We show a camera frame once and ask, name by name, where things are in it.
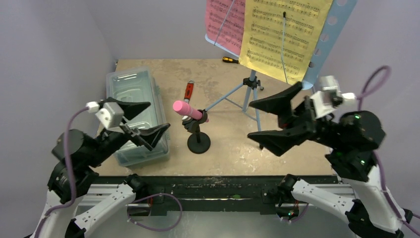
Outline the yellow sheet music page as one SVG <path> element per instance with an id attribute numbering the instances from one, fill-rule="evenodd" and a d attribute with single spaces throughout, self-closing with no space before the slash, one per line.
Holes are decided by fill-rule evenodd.
<path id="1" fill-rule="evenodd" d="M 331 0 L 247 0 L 239 63 L 287 84 L 302 81 Z"/>

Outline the blue perforated music stand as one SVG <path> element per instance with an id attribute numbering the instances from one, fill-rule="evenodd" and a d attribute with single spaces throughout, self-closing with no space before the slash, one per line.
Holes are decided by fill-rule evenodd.
<path id="1" fill-rule="evenodd" d="M 239 108 L 248 109 L 262 85 L 257 73 L 287 84 L 314 86 L 356 6 L 354 0 L 209 0 L 205 39 L 250 69 Z"/>

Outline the black microphone stand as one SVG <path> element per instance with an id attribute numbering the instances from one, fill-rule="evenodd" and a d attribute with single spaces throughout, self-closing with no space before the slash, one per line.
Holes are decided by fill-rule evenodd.
<path id="1" fill-rule="evenodd" d="M 187 140 L 188 149 L 195 154 L 203 154 L 210 148 L 211 140 L 209 136 L 201 132 L 200 125 L 205 123 L 208 119 L 208 114 L 205 110 L 198 110 L 202 113 L 201 119 L 190 118 L 182 122 L 184 128 L 191 134 Z"/>

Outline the pink sheet music page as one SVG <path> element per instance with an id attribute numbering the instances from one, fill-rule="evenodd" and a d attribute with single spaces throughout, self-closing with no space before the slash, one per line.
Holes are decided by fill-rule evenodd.
<path id="1" fill-rule="evenodd" d="M 245 22 L 244 0 L 208 0 L 205 13 L 205 39 L 238 57 Z"/>

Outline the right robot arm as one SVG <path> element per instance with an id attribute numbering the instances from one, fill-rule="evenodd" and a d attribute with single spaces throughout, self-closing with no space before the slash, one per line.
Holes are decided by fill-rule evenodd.
<path id="1" fill-rule="evenodd" d="M 356 197 L 334 194 L 291 174 L 276 191 L 267 194 L 278 199 L 279 205 L 295 201 L 312 204 L 344 221 L 361 238 L 403 237 L 402 226 L 409 224 L 413 213 L 396 205 L 384 185 L 375 155 L 385 138 L 378 117 L 369 111 L 354 111 L 334 122 L 333 112 L 339 106 L 357 100 L 355 94 L 342 93 L 336 85 L 305 97 L 292 108 L 291 100 L 302 88 L 298 82 L 278 94 L 250 102 L 250 107 L 276 115 L 279 130 L 252 132 L 248 138 L 276 156 L 307 140 L 329 147 L 326 160 Z"/>

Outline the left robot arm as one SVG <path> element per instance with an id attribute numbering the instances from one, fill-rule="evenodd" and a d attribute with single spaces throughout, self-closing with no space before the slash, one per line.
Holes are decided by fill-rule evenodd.
<path id="1" fill-rule="evenodd" d="M 103 125 L 103 130 L 94 138 L 67 125 L 52 149 L 58 163 L 49 178 L 46 204 L 32 237 L 86 238 L 120 207 L 131 202 L 152 201 L 147 183 L 132 174 L 110 197 L 84 214 L 74 216 L 78 204 L 99 176 L 95 168 L 127 142 L 153 150 L 169 129 L 169 123 L 148 129 L 128 125 L 130 119 L 149 106 L 150 102 L 122 102 L 111 97 L 88 102 L 82 111 L 95 114 Z"/>

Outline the red handled adjustable wrench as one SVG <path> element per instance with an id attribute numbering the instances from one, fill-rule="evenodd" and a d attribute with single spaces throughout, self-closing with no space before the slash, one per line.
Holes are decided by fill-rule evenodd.
<path id="1" fill-rule="evenodd" d="M 183 101 L 189 103 L 194 88 L 194 80 L 189 80 L 185 89 Z"/>

